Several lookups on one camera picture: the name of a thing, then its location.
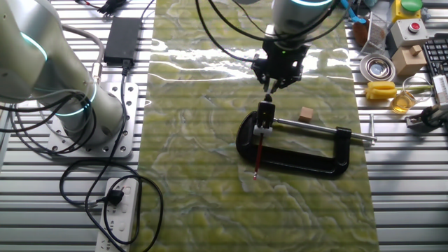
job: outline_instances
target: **metal mounting plate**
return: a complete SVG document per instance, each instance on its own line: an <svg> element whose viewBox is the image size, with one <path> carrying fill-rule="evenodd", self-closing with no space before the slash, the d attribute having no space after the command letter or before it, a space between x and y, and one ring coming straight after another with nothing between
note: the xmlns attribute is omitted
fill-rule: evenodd
<svg viewBox="0 0 448 252"><path fill-rule="evenodd" d="M120 97L120 83L102 83L103 89L116 97ZM115 151L115 158L127 158L132 154L132 138L134 136L135 115L137 113L137 99L139 97L139 87L135 83L125 84L125 102L127 103L127 116L129 120L126 122L125 131L120 140L120 145ZM59 119L55 118L52 127L56 132L64 132ZM80 148L69 154L64 154L55 158L108 158L111 155L112 147L115 144L117 135L111 137L108 142L88 148ZM48 148L59 150L69 147L73 143L68 138L61 137L58 134L51 133L48 140Z"/></svg>

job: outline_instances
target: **power adapter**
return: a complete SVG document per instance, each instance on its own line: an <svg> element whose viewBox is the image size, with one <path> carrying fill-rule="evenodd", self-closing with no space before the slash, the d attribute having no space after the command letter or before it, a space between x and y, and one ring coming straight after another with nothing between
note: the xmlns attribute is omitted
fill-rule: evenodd
<svg viewBox="0 0 448 252"><path fill-rule="evenodd" d="M126 60L131 62L131 66L134 66L141 24L140 18L113 18L111 33L104 52L105 63L109 66L122 66Z"/></svg>

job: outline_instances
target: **wooden cube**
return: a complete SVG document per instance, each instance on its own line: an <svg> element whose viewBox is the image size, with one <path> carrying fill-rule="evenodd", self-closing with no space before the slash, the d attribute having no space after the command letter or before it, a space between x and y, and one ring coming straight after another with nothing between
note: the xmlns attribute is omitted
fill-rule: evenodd
<svg viewBox="0 0 448 252"><path fill-rule="evenodd" d="M313 118L313 112L314 112L314 110L312 108L302 107L302 110L300 112L299 122L302 122L302 123L311 122L311 119Z"/></svg>
<svg viewBox="0 0 448 252"><path fill-rule="evenodd" d="M400 47L392 56L392 62L398 76L410 77L426 66L424 52L420 45Z"/></svg>

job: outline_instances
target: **black cable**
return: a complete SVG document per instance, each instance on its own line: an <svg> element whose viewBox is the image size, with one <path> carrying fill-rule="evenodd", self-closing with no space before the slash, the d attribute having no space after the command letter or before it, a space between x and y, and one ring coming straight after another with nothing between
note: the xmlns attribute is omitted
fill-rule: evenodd
<svg viewBox="0 0 448 252"><path fill-rule="evenodd" d="M7 106L0 106L0 109L9 111L9 112L23 112L23 113L45 111L47 109L51 109L52 107L54 107L56 105L60 105L63 102L67 103L71 98L73 98L75 96L76 96L76 93L71 93L71 94L69 94L69 95L49 104L49 105L46 105L46 106L43 106L40 108L11 108L11 107L7 107Z"/></svg>
<svg viewBox="0 0 448 252"><path fill-rule="evenodd" d="M334 30L337 28L337 26L339 26L339 25L342 23L342 21L344 21L344 19L345 19L345 15L346 15L346 14L349 12L349 10L351 9L351 5L352 5L352 4L353 4L353 3L350 3L349 7L345 10L345 12L344 12L344 14L342 15L341 19L339 19L339 21L337 21L337 23L336 23L333 27L329 28L326 32L324 32L324 33L322 33L322 34L319 34L318 36L315 36L314 38L308 38L308 39L305 39L305 40L303 41L303 43L309 43L309 42L318 40L318 39L320 39L320 38L322 38L322 37L324 37L324 36L327 36L330 32L334 31Z"/></svg>
<svg viewBox="0 0 448 252"><path fill-rule="evenodd" d="M123 180L125 180L125 179L136 179L136 180L139 182L139 187L138 187L138 190L137 190L137 200L136 200L136 230L135 230L135 233L134 233L133 238L131 238L131 240L129 240L129 241L120 241L119 239L115 239L115 241L117 241L117 240L120 241L119 243L121 243L121 244L131 244L131 243L134 242L134 241L136 240L136 238L138 237L139 230L140 230L140 213L141 213L141 196L142 196L142 187L141 187L141 186L142 186L142 181L147 182L148 184L150 184L150 185L152 185L152 186L154 187L154 189L157 191L157 193L158 193L158 195L159 195L159 198L160 198L160 215L159 215L159 221L157 222L157 227L156 227L156 230L155 230L155 233L154 233L154 237L153 237L151 243L149 244L149 246L144 250L144 252L149 251L149 250L152 248L152 246L154 245L154 243L155 243L155 241L157 240L158 235L159 235L159 233L160 233L160 229L161 229L161 227L162 227L162 220L163 220L163 209L164 209L164 205L165 205L165 204L164 204L164 201L163 201L162 191L159 189L159 187L157 186L157 184L156 184L154 181L152 181L152 180L150 180L150 179L148 179L148 178L145 178L145 177L143 177L143 176L138 175L138 173L137 173L135 170L133 170L133 168L131 168L131 167L127 166L127 165L120 164L120 163L118 163L118 162L108 161L108 160L98 160L98 159L79 160L79 161L76 161L75 163L71 164L71 165L65 170L65 172L63 173L63 175L61 176L61 179L60 179L60 181L59 181L59 191L61 192L61 196L63 196L63 198L64 198L67 202L69 202L70 204L73 204L73 205L84 204L84 202L73 201L73 200L71 200L70 198L68 198L67 195L66 195L65 192L64 192L64 182L66 181L68 175L70 175L71 172L74 172L80 165L83 165L83 164L84 164L84 165L105 165L105 164L113 165L114 167L118 167L118 168L127 170L128 172L130 172L130 173L132 174L132 175L127 175L127 176L124 176L124 177L122 177L122 178L119 178L119 179L118 179L118 180L111 186L111 188L109 189L109 191L107 192L107 194L106 194L105 197L103 197L103 198L101 198L101 199L97 199L97 200L94 201L94 202L89 202L90 204L96 204L96 203L98 203L98 202L104 202L104 206L103 206L104 223L109 223L109 222L107 221L107 205L108 205L107 198L108 198L108 196L111 194L112 189L114 189L115 186L116 186L119 182L121 182L121 181L123 181ZM98 224L98 222L97 222L96 220L94 221L94 224L100 229L101 232L104 231L104 229ZM109 227L108 224L105 224L105 226L106 226L106 229L108 230L108 233L107 233L107 232L106 232L106 233L103 232L103 234L104 234L104 235L105 235L105 236L106 236L112 243L114 243L114 238L117 238L117 237L115 237L115 235L113 235L112 230L110 230L110 227Z"/></svg>
<svg viewBox="0 0 448 252"><path fill-rule="evenodd" d="M111 15L117 8L126 4L126 0L107 0L106 3L97 11L101 14Z"/></svg>
<svg viewBox="0 0 448 252"><path fill-rule="evenodd" d="M235 0L232 0L232 1L233 1L234 4L236 4L236 5L243 11L243 13L245 14L245 16L246 16L247 19L249 20L249 22L251 22L252 25L255 26L255 28L257 28L260 32L266 34L265 31L264 31L263 29L261 29L261 28L260 28L260 27L259 27L253 20L252 20L251 16L247 13L246 9L245 9L241 4L239 4L239 3L238 3L237 1L235 1Z"/></svg>
<svg viewBox="0 0 448 252"><path fill-rule="evenodd" d="M145 8L145 10L143 11L143 13L141 14L140 19L143 20L143 16L145 15L146 11L149 9L149 6L151 6L151 4L153 4L154 0L151 0L151 2L149 2L149 4L147 5L147 7Z"/></svg>
<svg viewBox="0 0 448 252"><path fill-rule="evenodd" d="M99 229L99 231L100 231L101 233L103 233L103 235L104 235L104 236L105 236L105 237L112 243L112 245L114 245L120 252L125 252L125 251L124 251L124 250L123 250L117 243L120 243L120 244L131 244L132 242L134 242L134 241L136 240L136 238L137 238L137 236L138 236L138 233L139 233L139 224L140 224L140 223L139 223L139 222L140 222L140 216L139 216L139 215L140 215L140 208L141 208L141 193L142 193L141 183L142 183L142 181L145 181L145 182L151 184L151 185L154 187L154 189L157 190L157 193L159 194L159 197L160 197L160 218L159 218L159 222L158 222L158 224L157 224L157 230L155 231L154 238L153 238L152 242L150 243L150 245L144 250L144 251L146 252L146 251L149 251L149 250L152 248L152 246L154 245L155 241L156 241L157 238L158 238L158 235L159 235L159 232L160 232L160 228L161 228L161 226L162 226L162 218L163 218L163 196L162 196L162 192L161 192L160 189L157 187L157 185L156 185L153 181L151 181L150 179L138 175L138 173L137 173L136 171L134 171L132 168L130 168L130 167L128 167L128 166L125 166L125 165L123 165L123 164L118 164L118 163L112 161L113 156L114 156L114 154L115 154L115 152L116 152L116 150L117 150L117 147L119 146L120 138L121 138L121 136L123 135L123 131L124 131L124 128L125 128L125 123L126 123L126 120L127 120L127 112L126 112L126 106L125 106L125 96L124 96L124 93L125 93L125 78L126 78L126 76L127 76L127 74L128 74L128 71L130 70L130 67L131 67L131 62L130 62L129 60L125 60L125 61L124 61L124 64L123 64L122 81L121 81L121 103L122 103L122 109L123 109L123 124L122 124L122 126L121 126L121 128L120 128L120 131L119 131L119 133L118 133L117 139L115 140L115 144L114 144L114 146L113 146L113 149L112 149L112 151L111 151L111 155L109 156L109 159L107 159L107 160L80 160L80 161L77 161L77 162L73 163L73 164L70 165L69 168L67 168L67 170L63 173L63 175L62 175L62 177L61 177L61 179L60 179L60 181L59 181L59 191L60 191L61 195L63 196L63 198L64 198L67 202L69 202L69 203L71 203L71 204L73 204L73 205L77 205L77 206L83 204L87 216L88 216L89 219L95 224L95 226ZM91 186L90 189L88 190L87 195L86 195L86 197L85 197L85 200L84 200L83 202L77 202L77 201L73 201L73 200L69 199L69 198L65 195L65 192L64 192L64 182L65 182L66 177L67 177L67 176L68 176L68 175L69 175L75 168L77 168L78 165L82 164L83 162L85 162L86 164L89 164L89 165L92 165L92 164L98 164L98 163L99 163L99 164L103 164L104 167L101 169L101 171L100 171L98 177L95 179L95 181L93 182L92 186ZM120 168L127 169L127 170L129 170L129 171L132 173L132 175L122 177L122 178L120 178L118 181L116 181L116 182L114 183L114 185L111 187L111 189L108 191L108 193L107 193L107 195L105 196L105 198L98 199L97 201L94 201L94 202L89 202L89 197L90 197L91 194L92 194L93 188L96 186L96 184L97 184L98 181L101 179L101 177L104 175L104 173L106 172L107 168L108 168L110 165L116 165L116 166L118 166L118 167L120 167ZM136 207L137 207L137 227L138 227L138 228L136 229L135 235L133 236L133 238L131 238L130 241L121 241L121 240L119 240L119 239L112 233L112 230L111 230L110 227L109 227L109 223L107 222L107 216L106 216L107 213L104 214L104 218L105 218L105 226L106 226L106 229L107 229L107 231L106 231L106 230L105 230L105 229L98 223L98 221L96 221L95 218L92 216L92 214L91 214L90 211L89 211L89 206L90 206L90 205L93 205L93 204L96 204L96 203L98 203L98 202L100 202L100 201L104 201L104 211L106 211L106 207L107 207L107 203L108 203L108 202L107 202L107 199L108 199L108 196L109 196L110 193L111 193L111 190L112 190L112 189L115 187L115 185L116 185L117 183L119 183L120 181L122 181L122 180L124 180L124 179L130 179L130 178L136 179L136 180L139 182L139 188L138 188L138 191L137 191L138 201L137 201L137 205L136 205Z"/></svg>
<svg viewBox="0 0 448 252"><path fill-rule="evenodd" d="M213 35L211 35L209 29L207 28L207 25L205 24L205 21L204 21L204 17L202 17L201 7L199 5L199 0L195 0L195 3L196 3L197 15L199 16L199 21L201 22L202 27L204 28L205 33L207 34L207 36L209 37L211 42L213 42L213 44L215 44L215 46L217 48L222 50L226 55L229 55L229 56L231 56L232 58L234 58L236 60L240 60L240 61L243 61L243 62L255 62L253 59L245 59L243 57L238 57L236 55L233 55L232 53L230 53L226 49L224 49L224 47L217 42L217 40L213 37Z"/></svg>
<svg viewBox="0 0 448 252"><path fill-rule="evenodd" d="M208 0L210 3L210 6L213 8L213 10L215 11L215 13L219 16L219 18L224 21L225 24L227 24L230 28L234 29L236 32L245 35L251 39L255 39L258 41L273 41L273 42L277 42L277 41L288 41L297 37L301 37L304 36L306 34L308 34L310 31L312 31L313 29L317 28L331 13L332 11L336 8L336 6L338 5L338 3L340 3L341 0L334 0L332 6L330 7L330 9L325 13L325 15L322 16L322 18L320 20L318 20L317 22L315 22L312 26L306 28L304 31L301 31L298 34L291 34L291 35L287 35L284 36L282 38L264 38L264 37L259 37L259 36L255 36L252 35L246 31L243 31L242 29L236 27L235 25L233 25L231 22L229 22L229 20L227 20L227 18L224 17L224 15L219 11L219 9L216 7L215 3L213 2L213 0Z"/></svg>
<svg viewBox="0 0 448 252"><path fill-rule="evenodd" d="M236 32L239 32L240 34L243 34L249 38L258 40L258 41L287 41L290 39L294 39L296 37L299 36L303 36L304 34L312 31L313 29L317 28L329 15L331 15L331 13L333 12L333 10L336 8L336 6L338 5L338 3L340 2L340 0L335 0L333 2L333 5L330 7L330 9L327 11L327 13L322 16L322 18L320 20L318 20L317 22L315 22L312 26L306 28L304 31L302 31L299 34L293 34L290 36L285 36L283 38L261 38L261 37L257 37L254 36L252 34L249 34L243 30L241 30L240 28L234 26L232 23L230 23L223 15L222 13L218 10L218 8L215 6L215 4L213 3L212 0L209 0L209 3L211 5L211 7L215 10L216 14L218 14L218 16L221 18L222 21L224 21L230 28L234 29ZM200 4L199 4L199 0L195 0L195 4L196 4L196 10L197 10L197 14L199 16L199 21L201 22L202 27L204 28L205 33L207 34L207 36L209 37L209 39L211 40L211 42L213 42L213 44L219 48L221 51L223 51L225 54L231 56L233 59L236 60L240 60L243 62L255 62L253 59L245 59L243 57L238 57L236 55L233 55L232 53L228 52L226 49L224 49L224 47L219 44L219 42L217 42L217 40L213 37L213 35L211 35L211 32L209 31L209 29L207 28L207 25L205 24L204 21L204 17L202 16L202 12L201 12L201 8L200 8Z"/></svg>
<svg viewBox="0 0 448 252"><path fill-rule="evenodd" d="M158 236L159 236L160 228L162 227L163 206L164 206L164 203L163 203L163 196L162 196L162 191L159 189L159 187L157 186L157 184L154 183L154 181L152 181L152 180L150 180L150 179L148 179L148 178L145 178L145 177L143 177L143 176L138 176L138 175L128 175L128 176L124 176L124 177L122 177L122 178L119 178L119 179L118 179L118 180L111 186L111 188L109 189L107 195L110 195L110 194L111 194L112 189L114 189L115 186L116 186L119 182L121 182L121 181L123 181L123 180L125 180L125 179L130 179L130 178L133 178L133 179L136 179L136 180L139 181L139 190L138 190L138 192L137 192L137 197L138 197L139 200L137 200L137 206L136 206L136 207L137 207L137 209L136 209L136 217L137 217L137 221L136 221L136 232L135 232L135 235L134 235L134 237L133 237L130 241L120 241L120 240L119 240L119 239L112 233L112 230L110 229L109 225L106 224L106 228L107 228L107 230L109 231L109 233L111 234L112 238L114 238L117 242L119 242L119 243L121 243L121 244L131 244L132 242L134 242L134 241L137 239L137 237L138 237L138 233L139 233L139 226L140 226L141 191L142 191L142 189L141 189L141 181L143 180L143 181L147 182L148 184L150 184L150 185L152 185L152 186L154 187L154 189L157 191L157 193L158 193L158 195L159 195L159 198L160 198L159 221L158 221L158 223L157 223L157 227L156 227L156 229L155 229L154 237L153 237L151 243L150 243L150 244L148 245L148 247L146 247L146 249L143 251L143 252L147 252L147 251L149 251L149 250L153 247L155 241L157 240L157 238L158 238ZM106 203L106 202L105 202L105 205L104 205L104 208L103 208L103 213L104 213L104 215L103 215L103 217L104 217L104 223L109 223L109 222L107 221L107 203Z"/></svg>
<svg viewBox="0 0 448 252"><path fill-rule="evenodd" d="M77 138L76 141L74 141L69 147L63 149L63 150L59 150L59 151L54 151L54 150L50 150L48 148L46 148L45 146L42 146L40 143L38 143L36 140L34 140L27 131L24 131L24 135L34 144L36 144L40 149L36 149L33 148L32 146L30 146L29 144L27 144L27 142L22 138L22 136L20 136L20 134L17 133L17 137L19 137L19 139L22 141L22 143L24 145L26 145L28 148L32 149L34 152L39 152L39 153L45 153L48 155L61 155L61 154L68 154L68 153L72 153L74 151L77 151L78 149L82 148L93 136L93 134L95 133L96 127L97 127L97 117L95 114L95 110L93 109L91 103L89 100L86 100L88 103L88 107L90 107L91 109L91 113L92 113L92 117L93 117L93 126L92 126L92 131L89 134L89 136L84 140L83 143L79 144L79 142L83 139L83 137L85 136L85 133L87 132L88 129L88 124L86 124L82 130L82 132L80 133L80 136ZM89 120L89 111L87 109L84 109L84 114L85 114L85 119ZM17 117L17 121L19 122L20 127L23 129L23 122L21 119L21 116L19 113L15 113L15 116ZM17 130L17 127L14 123L13 120L11 120L11 124L14 128L14 130Z"/></svg>
<svg viewBox="0 0 448 252"><path fill-rule="evenodd" d="M98 6L94 6L93 4L91 4L90 2L88 2L87 0L83 0L83 2L85 3L85 5L91 6L93 8L100 8Z"/></svg>
<svg viewBox="0 0 448 252"><path fill-rule="evenodd" d="M41 122L38 122L38 123L36 123L35 125L32 125L32 126L29 126L29 127L26 127L26 128L22 128L22 129L17 129L17 130L15 130L15 129L0 129L0 132L5 132L5 133L19 133L19 132L25 132L25 131L27 131L27 130L33 130L33 129L36 129L37 127L39 127L39 126L41 126L41 125L44 125L44 124L46 124L53 116L55 116L56 115L56 113L67 103L67 102L69 102L70 101L70 99L71 99L71 95L69 95L69 96L66 96L65 98L63 98L62 100L63 100L63 102L61 102L60 104L59 104L59 106L57 107L57 108L55 108L55 110L47 117L47 118L45 118L44 120L42 120ZM17 111L19 111L19 109L12 109L12 110L9 110L9 108L8 108L8 111L12 111L12 112L17 112Z"/></svg>

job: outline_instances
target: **gray box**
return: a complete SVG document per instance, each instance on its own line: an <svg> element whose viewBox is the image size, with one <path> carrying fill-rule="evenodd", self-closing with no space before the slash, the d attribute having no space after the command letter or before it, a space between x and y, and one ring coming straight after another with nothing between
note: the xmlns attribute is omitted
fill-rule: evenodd
<svg viewBox="0 0 448 252"><path fill-rule="evenodd" d="M409 27L412 23L417 23L420 25L420 30L417 33L412 33L409 30ZM421 21L421 19L416 18L398 20L392 26L391 34L396 48L399 48L401 46L422 46L429 39L425 24L423 23L423 21Z"/></svg>

